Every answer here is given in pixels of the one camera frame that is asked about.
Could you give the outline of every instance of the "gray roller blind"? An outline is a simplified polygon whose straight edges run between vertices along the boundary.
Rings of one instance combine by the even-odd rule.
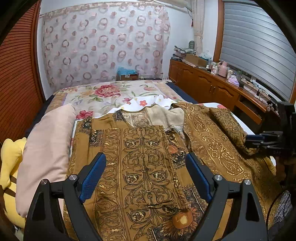
[[[224,4],[220,59],[254,75],[288,100],[296,71],[296,54],[288,40],[262,8],[234,1]]]

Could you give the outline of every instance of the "pink thermos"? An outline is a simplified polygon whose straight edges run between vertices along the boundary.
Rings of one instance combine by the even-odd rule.
[[[218,75],[222,76],[222,77],[226,77],[227,76],[227,62],[219,62],[218,63],[218,68],[219,68],[219,71],[218,71]]]

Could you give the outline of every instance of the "stuffed animal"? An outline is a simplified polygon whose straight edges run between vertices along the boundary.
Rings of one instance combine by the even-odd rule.
[[[4,190],[4,213],[14,225],[24,228],[25,219],[18,215],[15,207],[15,192],[17,170],[22,162],[22,153],[27,139],[24,137],[13,142],[6,139],[1,148],[2,166],[0,171],[0,185]]]

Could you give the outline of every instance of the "sheer curtain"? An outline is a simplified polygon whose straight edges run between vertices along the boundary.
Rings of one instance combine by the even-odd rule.
[[[53,91],[115,81],[119,66],[162,77],[170,35],[165,6],[150,2],[93,3],[43,16],[45,71]]]
[[[205,20],[205,0],[192,0],[193,31],[196,55],[202,53],[202,32]]]

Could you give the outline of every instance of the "white sheet with flowers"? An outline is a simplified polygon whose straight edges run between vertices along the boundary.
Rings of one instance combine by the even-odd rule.
[[[131,100],[137,101],[139,97],[143,107],[147,103],[145,97],[162,95],[163,99],[184,101],[166,82],[167,80],[115,81],[70,87],[56,92],[48,111],[71,103],[75,107],[76,119],[83,119],[88,116],[102,116],[113,108],[129,104]]]

